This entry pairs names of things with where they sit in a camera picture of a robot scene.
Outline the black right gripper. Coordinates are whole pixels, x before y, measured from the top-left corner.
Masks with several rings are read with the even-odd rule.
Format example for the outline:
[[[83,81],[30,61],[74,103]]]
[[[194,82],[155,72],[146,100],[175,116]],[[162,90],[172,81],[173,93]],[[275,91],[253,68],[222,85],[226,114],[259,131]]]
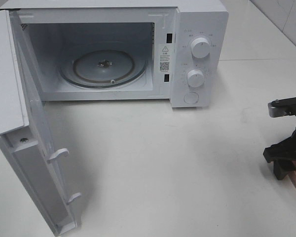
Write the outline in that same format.
[[[278,144],[265,148],[263,156],[268,163],[273,162],[273,173],[277,180],[283,180],[288,174],[296,171],[293,160],[296,160],[296,129],[289,140],[289,148]]]

